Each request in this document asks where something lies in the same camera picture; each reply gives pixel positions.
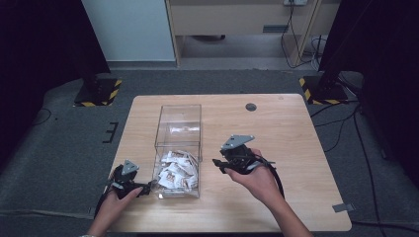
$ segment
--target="clear acrylic box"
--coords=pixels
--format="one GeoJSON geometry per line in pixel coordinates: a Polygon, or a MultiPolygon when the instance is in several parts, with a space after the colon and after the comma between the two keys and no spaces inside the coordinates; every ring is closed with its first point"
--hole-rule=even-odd
{"type": "Polygon", "coordinates": [[[199,198],[201,105],[162,106],[152,190],[159,198],[199,198]]]}

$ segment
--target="forearm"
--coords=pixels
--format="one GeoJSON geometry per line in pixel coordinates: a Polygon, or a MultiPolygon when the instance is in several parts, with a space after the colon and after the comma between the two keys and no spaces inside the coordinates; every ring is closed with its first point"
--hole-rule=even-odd
{"type": "Polygon", "coordinates": [[[89,231],[87,231],[87,234],[93,235],[95,237],[106,236],[108,228],[109,227],[107,225],[104,225],[104,222],[102,222],[100,219],[95,219],[92,225],[90,226],[89,231]]]}
{"type": "Polygon", "coordinates": [[[271,210],[284,236],[313,236],[283,198],[271,200],[265,206],[271,210]]]}

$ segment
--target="black tripod base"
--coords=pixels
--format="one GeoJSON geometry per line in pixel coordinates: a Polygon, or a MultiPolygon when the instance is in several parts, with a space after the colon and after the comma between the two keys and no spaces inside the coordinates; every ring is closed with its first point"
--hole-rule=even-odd
{"type": "Polygon", "coordinates": [[[330,88],[319,87],[321,77],[304,76],[299,79],[302,91],[309,104],[330,105],[348,103],[348,96],[340,85],[333,85],[330,88]]]}
{"type": "Polygon", "coordinates": [[[89,90],[85,83],[83,84],[74,100],[75,107],[110,105],[114,101],[122,81],[118,79],[99,79],[97,83],[98,87],[95,91],[89,90]]]}

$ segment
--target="black and yellow striped tape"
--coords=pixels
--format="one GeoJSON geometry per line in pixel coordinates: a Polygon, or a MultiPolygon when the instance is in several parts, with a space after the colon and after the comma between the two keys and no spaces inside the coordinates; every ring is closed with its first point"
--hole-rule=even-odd
{"type": "Polygon", "coordinates": [[[299,78],[299,85],[302,88],[302,92],[304,92],[305,99],[307,100],[309,105],[336,105],[340,103],[347,103],[347,101],[340,101],[340,100],[314,100],[311,97],[310,90],[308,89],[304,78],[299,78]]]}
{"type": "Polygon", "coordinates": [[[109,99],[107,101],[102,102],[79,102],[74,103],[75,107],[95,107],[95,106],[110,106],[112,102],[114,101],[115,97],[117,96],[118,90],[120,89],[121,83],[123,83],[123,80],[117,80],[115,82],[115,86],[109,96],[109,99]]]}

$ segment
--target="white wall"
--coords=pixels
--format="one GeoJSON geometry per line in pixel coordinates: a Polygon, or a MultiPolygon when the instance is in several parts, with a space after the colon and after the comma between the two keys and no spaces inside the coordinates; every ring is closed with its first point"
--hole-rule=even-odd
{"type": "Polygon", "coordinates": [[[108,61],[175,61],[164,0],[82,0],[108,61]]]}

